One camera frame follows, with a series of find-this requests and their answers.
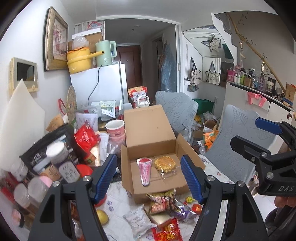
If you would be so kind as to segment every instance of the yellow cooking pot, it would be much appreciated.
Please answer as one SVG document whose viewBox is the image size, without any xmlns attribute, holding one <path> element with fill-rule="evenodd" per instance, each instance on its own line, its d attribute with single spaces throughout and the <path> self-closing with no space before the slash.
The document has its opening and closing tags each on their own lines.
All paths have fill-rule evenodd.
<svg viewBox="0 0 296 241">
<path fill-rule="evenodd" d="M 70 74 L 75 74 L 91 68 L 91 59 L 104 54 L 104 51 L 92 53 L 88 47 L 71 50 L 67 53 L 67 65 Z"/>
</svg>

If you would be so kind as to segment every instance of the small kettle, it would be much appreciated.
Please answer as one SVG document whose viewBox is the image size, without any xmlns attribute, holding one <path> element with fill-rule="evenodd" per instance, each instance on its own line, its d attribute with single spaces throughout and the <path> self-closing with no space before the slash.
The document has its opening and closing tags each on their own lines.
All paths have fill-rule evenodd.
<svg viewBox="0 0 296 241">
<path fill-rule="evenodd" d="M 148 107 L 148 106 L 150 105 L 149 97 L 148 97 L 147 95 L 139 96 L 139 98 L 138 98 L 138 100 L 137 100 L 137 103 L 138 103 L 137 108 Z"/>
</svg>

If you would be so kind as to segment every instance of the blue gripper pad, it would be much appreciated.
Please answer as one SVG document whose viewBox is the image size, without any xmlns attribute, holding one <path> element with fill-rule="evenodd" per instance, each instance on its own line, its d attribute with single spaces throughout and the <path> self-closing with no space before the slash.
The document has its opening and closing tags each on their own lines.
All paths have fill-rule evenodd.
<svg viewBox="0 0 296 241">
<path fill-rule="evenodd" d="M 188 155 L 181 157 L 181 170 L 191 191 L 192 197 L 200 204 L 203 204 L 205 199 L 202 195 L 202 185 L 207 177 L 205 172 L 200 167 L 196 167 Z"/>
<path fill-rule="evenodd" d="M 98 203 L 105 197 L 109 188 L 110 182 L 114 176 L 117 167 L 117 157 L 114 154 L 109 154 L 104 164 L 97 167 L 93 174 L 92 191 L 95 192 L 93 203 Z"/>
<path fill-rule="evenodd" d="M 266 119 L 263 119 L 261 117 L 258 117 L 255 120 L 255 125 L 257 126 L 257 128 L 268 131 L 268 132 L 270 132 L 272 134 L 275 134 L 275 135 L 282 134 L 282 129 L 279 126 L 279 124 L 275 123 L 273 121 L 266 120 Z"/>
</svg>

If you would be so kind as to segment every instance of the chair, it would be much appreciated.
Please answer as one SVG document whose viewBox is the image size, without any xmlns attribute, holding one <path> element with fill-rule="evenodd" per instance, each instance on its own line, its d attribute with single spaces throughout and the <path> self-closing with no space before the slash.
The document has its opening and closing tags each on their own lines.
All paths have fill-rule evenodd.
<svg viewBox="0 0 296 241">
<path fill-rule="evenodd" d="M 170 125 L 175 131 L 191 130 L 198 103 L 184 93 L 158 91 L 156 104 L 162 105 Z"/>
<path fill-rule="evenodd" d="M 231 149 L 231 138 L 239 135 L 266 149 L 276 138 L 276 135 L 256 127 L 255 120 L 258 117 L 260 116 L 255 111 L 241 110 L 233 105 L 227 105 L 216 140 L 204 154 L 233 182 L 242 180 L 248 183 L 255 173 L 255 165 Z"/>
</svg>

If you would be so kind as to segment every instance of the bamboo pole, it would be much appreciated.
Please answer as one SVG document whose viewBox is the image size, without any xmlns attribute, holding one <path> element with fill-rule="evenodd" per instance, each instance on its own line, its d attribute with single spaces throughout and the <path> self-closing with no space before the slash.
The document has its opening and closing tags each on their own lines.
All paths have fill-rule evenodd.
<svg viewBox="0 0 296 241">
<path fill-rule="evenodd" d="M 230 21 L 232 22 L 232 25 L 233 25 L 234 30 L 235 30 L 236 34 L 238 35 L 238 37 L 239 37 L 244 43 L 246 43 L 246 45 L 248 45 L 248 46 L 252 49 L 252 51 L 253 51 L 255 54 L 257 54 L 257 55 L 259 56 L 259 58 L 260 58 L 261 60 L 263 60 L 263 61 L 265 62 L 265 65 L 269 68 L 270 73 L 273 74 L 273 76 L 275 77 L 275 79 L 276 79 L 277 82 L 279 83 L 279 85 L 280 85 L 281 89 L 283 90 L 283 92 L 286 93 L 286 89 L 284 88 L 283 84 L 281 83 L 279 77 L 278 77 L 278 76 L 276 75 L 276 73 L 274 72 L 273 68 L 272 68 L 272 67 L 269 65 L 269 63 L 267 62 L 266 58 L 264 58 L 264 57 L 262 56 L 262 54 L 260 54 L 260 53 L 259 53 L 259 52 L 258 52 L 258 51 L 257 51 L 252 45 L 251 45 L 251 44 L 249 44 L 249 43 L 247 42 L 246 38 L 245 38 L 242 34 L 240 34 L 239 31 L 237 30 L 237 26 L 236 26 L 235 22 L 233 21 L 233 19 L 232 19 L 232 17 L 230 16 L 229 13 L 228 13 L 228 16 L 229 16 Z"/>
</svg>

